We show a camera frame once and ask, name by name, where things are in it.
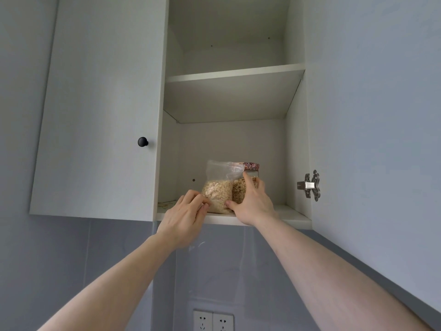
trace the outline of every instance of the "forearm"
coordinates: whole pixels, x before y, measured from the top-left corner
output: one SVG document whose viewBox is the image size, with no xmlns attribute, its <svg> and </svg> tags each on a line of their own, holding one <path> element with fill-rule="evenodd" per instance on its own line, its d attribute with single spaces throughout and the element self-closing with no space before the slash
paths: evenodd
<svg viewBox="0 0 441 331">
<path fill-rule="evenodd" d="M 284 222 L 256 224 L 322 331 L 430 330 L 355 267 Z"/>
<path fill-rule="evenodd" d="M 124 330 L 173 249 L 173 243 L 161 234 L 149 237 L 69 301 L 40 331 Z"/>
</svg>

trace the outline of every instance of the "metal hinge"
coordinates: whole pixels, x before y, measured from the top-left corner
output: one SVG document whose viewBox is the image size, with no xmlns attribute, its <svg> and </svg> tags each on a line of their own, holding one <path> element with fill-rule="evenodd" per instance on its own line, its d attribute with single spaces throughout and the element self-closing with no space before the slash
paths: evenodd
<svg viewBox="0 0 441 331">
<path fill-rule="evenodd" d="M 310 175 L 305 174 L 305 181 L 299 181 L 297 183 L 297 189 L 301 189 L 305 191 L 306 197 L 308 199 L 311 198 L 311 191 L 314 194 L 314 200 L 318 201 L 320 197 L 320 188 L 318 186 L 318 183 L 320 182 L 320 175 L 318 175 L 317 171 L 314 170 L 312 181 L 309 180 Z"/>
</svg>

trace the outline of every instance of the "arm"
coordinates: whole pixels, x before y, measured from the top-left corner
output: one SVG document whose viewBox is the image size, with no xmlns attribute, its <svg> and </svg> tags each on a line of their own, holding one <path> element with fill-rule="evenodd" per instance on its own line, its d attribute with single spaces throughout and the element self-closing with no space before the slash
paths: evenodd
<svg viewBox="0 0 441 331">
<path fill-rule="evenodd" d="M 124 330 L 161 264 L 199 234 L 206 203 L 208 199 L 196 191 L 181 196 L 156 234 L 83 289 L 40 331 Z"/>
<path fill-rule="evenodd" d="M 244 178 L 243 203 L 227 206 L 266 239 L 322 331 L 430 330 L 365 274 L 279 220 L 263 181 L 255 188 L 245 173 Z"/>
</svg>

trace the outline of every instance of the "left hand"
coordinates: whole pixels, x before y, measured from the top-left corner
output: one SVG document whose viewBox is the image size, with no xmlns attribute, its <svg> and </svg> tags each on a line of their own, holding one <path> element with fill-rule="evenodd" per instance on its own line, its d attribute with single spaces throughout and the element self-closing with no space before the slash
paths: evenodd
<svg viewBox="0 0 441 331">
<path fill-rule="evenodd" d="M 198 191 L 189 190 L 176 205 L 167 210 L 157 234 L 172 241 L 174 248 L 184 248 L 198 236 L 204 223 L 210 200 Z"/>
</svg>

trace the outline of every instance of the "jar lid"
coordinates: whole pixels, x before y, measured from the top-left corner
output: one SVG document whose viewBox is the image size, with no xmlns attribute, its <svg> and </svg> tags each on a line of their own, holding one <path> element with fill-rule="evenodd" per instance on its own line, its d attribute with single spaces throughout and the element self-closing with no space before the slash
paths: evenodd
<svg viewBox="0 0 441 331">
<path fill-rule="evenodd" d="M 255 162 L 241 162 L 240 164 L 245 165 L 246 171 L 259 171 L 259 164 Z"/>
</svg>

